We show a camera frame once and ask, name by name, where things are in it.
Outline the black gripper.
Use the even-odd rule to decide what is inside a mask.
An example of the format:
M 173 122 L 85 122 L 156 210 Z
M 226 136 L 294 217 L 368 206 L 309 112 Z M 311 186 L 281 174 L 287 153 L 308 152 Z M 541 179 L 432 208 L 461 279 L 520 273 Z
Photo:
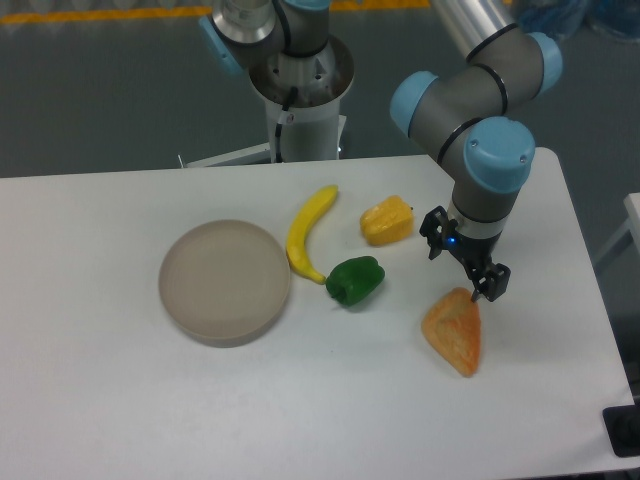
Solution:
M 473 302 L 481 297 L 493 302 L 506 292 L 511 270 L 501 263 L 492 263 L 493 250 L 500 238 L 499 221 L 472 220 L 451 202 L 447 212 L 438 206 L 427 213 L 419 233 L 429 246 L 430 260 L 447 249 L 465 268 L 472 271 Z

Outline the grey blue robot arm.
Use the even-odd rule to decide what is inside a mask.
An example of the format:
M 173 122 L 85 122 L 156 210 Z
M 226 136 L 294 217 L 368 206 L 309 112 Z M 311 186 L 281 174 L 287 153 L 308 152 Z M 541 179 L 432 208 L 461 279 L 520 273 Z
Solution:
M 329 31 L 326 1 L 216 1 L 199 26 L 220 67 L 247 73 L 263 100 L 271 160 L 334 160 L 339 105 L 354 78 L 347 47 Z M 556 42 L 522 31 L 498 1 L 437 1 L 465 58 L 457 75 L 420 71 L 394 92 L 396 127 L 453 180 L 450 204 L 421 225 L 430 256 L 449 252 L 475 298 L 498 299 L 508 267 L 492 260 L 535 156 L 535 141 L 508 111 L 551 88 L 563 70 Z

